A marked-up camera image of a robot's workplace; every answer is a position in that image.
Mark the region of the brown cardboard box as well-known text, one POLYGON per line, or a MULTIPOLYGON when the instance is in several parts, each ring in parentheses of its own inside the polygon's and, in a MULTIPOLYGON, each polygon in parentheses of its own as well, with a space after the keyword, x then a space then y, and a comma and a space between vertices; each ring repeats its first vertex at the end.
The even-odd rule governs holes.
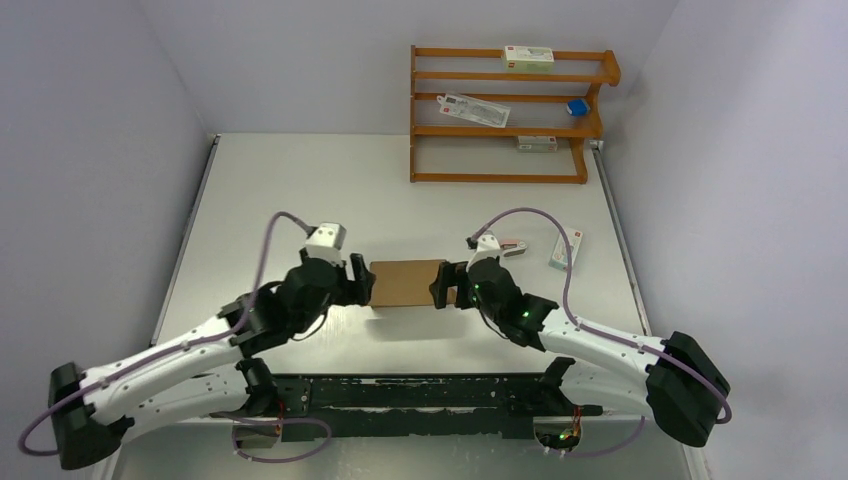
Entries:
POLYGON ((373 308, 433 307, 429 287, 443 259, 374 261, 376 276, 369 305, 373 308))

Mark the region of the orange wooden shelf rack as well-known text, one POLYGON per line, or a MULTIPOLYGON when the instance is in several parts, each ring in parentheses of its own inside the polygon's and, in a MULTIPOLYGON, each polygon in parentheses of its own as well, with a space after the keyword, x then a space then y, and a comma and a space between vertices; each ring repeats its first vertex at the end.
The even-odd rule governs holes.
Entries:
POLYGON ((598 97, 605 85, 615 87, 621 69, 613 51, 557 51, 553 71, 507 72, 499 48, 411 48, 409 151, 418 144, 448 143, 460 147, 510 147, 517 136, 554 136, 558 151, 568 151, 572 172, 532 174, 429 172, 409 161, 412 182, 584 184, 589 172, 584 159, 588 140, 601 137, 604 127, 598 97), (511 108, 505 128, 493 128, 442 114, 438 95, 456 93, 511 108), (585 98, 591 111, 572 117, 566 103, 585 98))

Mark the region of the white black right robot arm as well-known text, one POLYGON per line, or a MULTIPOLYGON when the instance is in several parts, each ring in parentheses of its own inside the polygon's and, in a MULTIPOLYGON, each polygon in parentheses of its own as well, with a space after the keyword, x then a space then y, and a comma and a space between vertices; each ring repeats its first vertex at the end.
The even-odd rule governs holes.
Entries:
POLYGON ((429 286, 435 308, 448 306, 451 290, 454 307, 477 310, 513 344, 573 360, 539 389, 550 413, 576 404, 640 415, 691 447, 705 446, 714 426, 730 418, 729 382, 685 333, 664 339, 570 316, 557 302, 522 292, 496 258, 439 262, 429 286))

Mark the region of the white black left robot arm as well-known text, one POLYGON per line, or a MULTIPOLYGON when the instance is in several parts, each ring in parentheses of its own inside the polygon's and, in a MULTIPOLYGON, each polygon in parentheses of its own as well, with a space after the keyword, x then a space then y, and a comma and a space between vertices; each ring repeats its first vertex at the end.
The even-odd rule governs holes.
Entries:
POLYGON ((61 468, 94 465, 181 420, 277 410, 278 387, 259 353, 306 332, 333 306, 367 305, 375 281, 360 254, 340 265, 303 256, 283 280, 238 297, 171 341, 101 367, 54 369, 48 405, 61 468))

